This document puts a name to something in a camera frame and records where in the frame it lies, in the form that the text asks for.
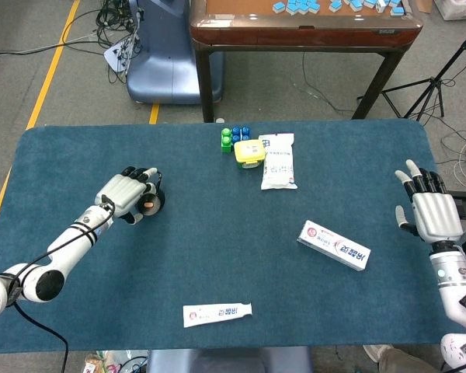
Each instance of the table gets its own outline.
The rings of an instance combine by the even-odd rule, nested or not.
[[[293,131],[297,190],[260,190],[262,169],[221,153],[216,124],[42,127],[21,138],[0,212],[0,271],[44,253],[115,173],[157,166],[166,202],[116,221],[60,295],[23,308],[72,350],[438,343],[443,312],[430,247],[397,228],[411,216],[395,178],[407,158],[435,169],[410,120],[255,123]],[[369,247],[352,270],[296,241],[311,219]],[[251,302],[253,317],[183,328],[183,305]],[[60,350],[14,309],[0,352]]]
[[[414,0],[402,0],[403,17],[348,6],[333,13],[320,0],[316,15],[275,14],[275,0],[192,0],[190,32],[196,52],[203,120],[214,121],[209,55],[214,51],[318,51],[378,53],[381,66],[360,101],[353,119],[366,117],[404,53],[423,27]]]

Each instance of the toothpaste box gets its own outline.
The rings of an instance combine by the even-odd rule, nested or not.
[[[371,250],[329,229],[307,220],[298,242],[343,263],[354,270],[366,268]]]

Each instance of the robotic hand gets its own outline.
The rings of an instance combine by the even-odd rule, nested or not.
[[[408,159],[412,175],[395,171],[412,203],[416,225],[405,218],[402,206],[395,208],[398,226],[418,235],[432,246],[429,259],[435,270],[440,297],[447,317],[466,328],[466,256],[456,242],[463,231],[454,199],[447,194],[441,177],[420,169]],[[443,359],[466,373],[466,334],[447,334],[440,343]]]
[[[153,184],[148,180],[155,174],[158,182]],[[95,205],[55,239],[45,254],[30,263],[16,264],[0,274],[0,313],[17,299],[48,302],[55,298],[72,268],[110,228],[113,218],[136,224],[144,215],[159,212],[165,202],[160,190],[161,178],[161,173],[155,168],[127,167],[115,175],[96,194]],[[131,212],[135,206],[137,213]],[[36,264],[47,256],[49,264]]]

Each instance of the table leg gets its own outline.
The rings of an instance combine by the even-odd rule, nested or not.
[[[214,107],[212,103],[212,78],[210,77],[210,53],[195,50],[196,72],[199,78],[200,102],[202,103],[203,121],[214,122]]]
[[[385,84],[387,84],[404,53],[405,51],[387,52],[385,54],[385,59],[381,62],[380,68],[374,76],[370,86],[367,88],[367,91],[364,94],[363,99],[360,101],[352,119],[364,119],[370,112],[371,107],[373,107],[374,102],[385,87]]]

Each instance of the white toothpaste tube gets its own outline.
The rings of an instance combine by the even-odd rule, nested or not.
[[[195,325],[213,322],[241,319],[252,314],[252,303],[230,303],[223,305],[184,305],[183,326],[189,328]]]
[[[297,241],[354,270],[366,268],[371,250],[307,220]]]

